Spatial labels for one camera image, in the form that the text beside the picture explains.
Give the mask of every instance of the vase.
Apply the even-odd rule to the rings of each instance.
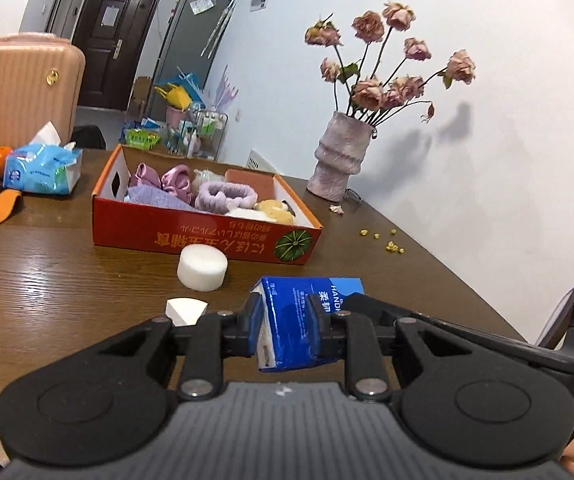
[[[318,159],[307,189],[331,202],[340,202],[349,177],[360,173],[360,165],[375,128],[358,119],[334,112],[314,155]]]

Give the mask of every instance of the red cardboard box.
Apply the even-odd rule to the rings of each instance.
[[[208,244],[232,260],[293,265],[303,265],[311,256],[322,224],[281,176],[273,175],[276,200],[286,201],[295,212],[294,225],[124,202],[131,172],[141,162],[160,175],[178,164],[186,164],[192,175],[193,170],[211,170],[224,175],[230,168],[240,169],[118,145],[92,195],[94,244],[171,254],[179,254],[186,245]]]

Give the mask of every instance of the light blue tissue package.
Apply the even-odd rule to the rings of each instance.
[[[364,293],[359,278],[288,278],[265,276],[253,289],[264,302],[256,357],[261,372],[311,368],[329,362],[313,355],[307,334],[307,297],[314,294],[328,313],[342,310],[345,298]]]
[[[26,193],[68,195],[80,178],[82,156],[82,150],[28,144],[6,158],[3,185]]]

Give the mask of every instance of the purple fabric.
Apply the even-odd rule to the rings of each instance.
[[[196,209],[224,215],[233,208],[251,209],[258,202],[254,188],[232,182],[205,182],[198,190]]]
[[[127,194],[130,203],[202,213],[171,193],[154,186],[133,186],[127,190]]]
[[[162,189],[183,202],[190,204],[193,196],[190,193],[192,181],[189,179],[189,168],[184,164],[171,168],[162,178],[158,176],[156,170],[150,168],[144,163],[138,164],[136,172],[131,175],[129,180],[131,187],[135,186],[153,186]]]

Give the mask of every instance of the brown table surface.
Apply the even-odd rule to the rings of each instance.
[[[215,292],[186,289],[176,277],[178,256],[96,247],[91,192],[108,152],[89,150],[83,174],[67,199],[27,196],[22,211],[0,225],[0,391],[15,378],[164,312],[168,298],[205,300],[209,310],[238,310],[264,275],[358,276],[365,292],[430,316],[519,338],[473,290],[408,235],[363,203],[345,215],[288,179],[324,229],[304,266],[231,261]],[[369,235],[361,237],[361,229]],[[380,233],[380,240],[372,234]],[[404,254],[391,254],[393,239]],[[225,362],[225,379],[275,381],[253,359]],[[342,363],[290,372],[280,380],[342,381]],[[6,460],[0,446],[0,460]]]

